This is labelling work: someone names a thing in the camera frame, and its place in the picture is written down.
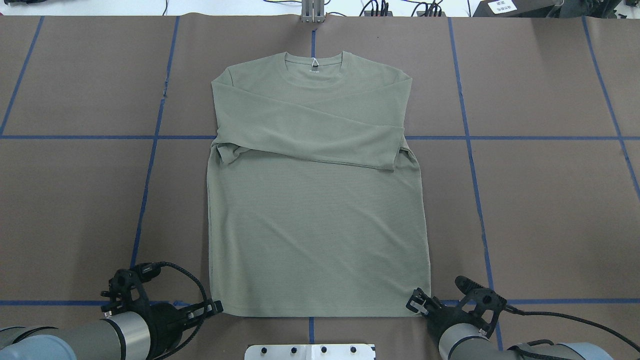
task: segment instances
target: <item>white bracket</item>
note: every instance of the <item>white bracket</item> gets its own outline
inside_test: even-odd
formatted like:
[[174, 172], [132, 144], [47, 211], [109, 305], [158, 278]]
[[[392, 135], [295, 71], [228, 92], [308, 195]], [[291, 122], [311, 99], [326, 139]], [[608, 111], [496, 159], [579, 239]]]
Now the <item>white bracket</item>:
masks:
[[302, 22], [324, 22], [324, 0], [302, 0]]
[[252, 345], [244, 360], [376, 360], [371, 344]]

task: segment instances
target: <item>green long-sleeve shirt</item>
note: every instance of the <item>green long-sleeve shirt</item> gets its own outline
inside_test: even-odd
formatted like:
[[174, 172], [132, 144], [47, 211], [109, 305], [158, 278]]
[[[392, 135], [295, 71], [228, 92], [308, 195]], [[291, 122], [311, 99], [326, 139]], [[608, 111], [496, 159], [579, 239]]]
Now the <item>green long-sleeve shirt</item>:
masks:
[[212, 82], [211, 293], [239, 316], [410, 316], [430, 293], [411, 78], [351, 53], [288, 53]]

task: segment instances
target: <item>crew neckline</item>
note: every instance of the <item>crew neckline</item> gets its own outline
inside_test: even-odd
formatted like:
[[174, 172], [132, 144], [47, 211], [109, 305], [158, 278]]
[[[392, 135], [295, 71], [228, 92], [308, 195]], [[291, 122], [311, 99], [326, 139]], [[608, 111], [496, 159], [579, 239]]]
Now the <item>crew neckline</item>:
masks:
[[321, 67], [326, 65], [340, 64], [340, 70], [336, 75], [334, 75], [330, 79], [318, 81], [318, 80], [313, 80], [308, 78], [299, 78], [298, 76], [295, 76], [293, 73], [291, 73], [291, 71], [287, 69], [286, 63], [293, 62], [293, 63], [299, 63], [299, 64], [311, 66], [311, 64], [314, 61], [314, 58], [296, 56], [296, 55], [289, 54], [287, 52], [280, 53], [278, 55], [279, 55], [277, 57], [278, 69], [280, 70], [280, 74], [282, 75], [283, 79], [285, 79], [286, 82], [296, 86], [303, 86], [303, 87], [310, 87], [310, 88], [324, 88], [324, 87], [336, 85], [337, 83], [340, 83], [341, 81], [344, 80], [344, 78], [347, 75], [347, 69], [349, 67], [350, 54], [346, 51], [343, 51], [336, 56], [332, 56], [331, 58], [316, 58], [316, 61]]

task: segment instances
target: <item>white mounting plate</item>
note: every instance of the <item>white mounting plate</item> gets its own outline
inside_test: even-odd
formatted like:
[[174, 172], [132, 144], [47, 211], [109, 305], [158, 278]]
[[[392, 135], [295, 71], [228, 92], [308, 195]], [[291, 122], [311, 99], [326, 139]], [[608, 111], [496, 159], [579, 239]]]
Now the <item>white mounting plate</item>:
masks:
[[244, 360], [375, 360], [375, 348], [373, 344], [252, 345], [244, 352]]

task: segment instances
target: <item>white background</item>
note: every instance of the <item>white background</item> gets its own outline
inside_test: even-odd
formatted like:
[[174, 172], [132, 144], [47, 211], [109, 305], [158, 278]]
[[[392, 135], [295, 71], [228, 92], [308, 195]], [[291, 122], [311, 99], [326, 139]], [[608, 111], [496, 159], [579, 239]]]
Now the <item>white background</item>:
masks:
[[[190, 12], [207, 15], [280, 15], [300, 14], [300, 5], [295, 3], [273, 4], [262, 0], [168, 0], [169, 15], [184, 15]], [[357, 16], [363, 0], [331, 0], [326, 12], [341, 12]], [[470, 0], [471, 12], [480, 1]], [[394, 16], [409, 16], [415, 4], [402, 0], [389, 0], [389, 10]], [[443, 0], [442, 10], [450, 17], [468, 16], [467, 0]], [[640, 8], [624, 5], [617, 7], [618, 13], [630, 18], [640, 17]], [[47, 0], [44, 3], [27, 5], [0, 2], [0, 13], [4, 15], [161, 15], [164, 0]]]

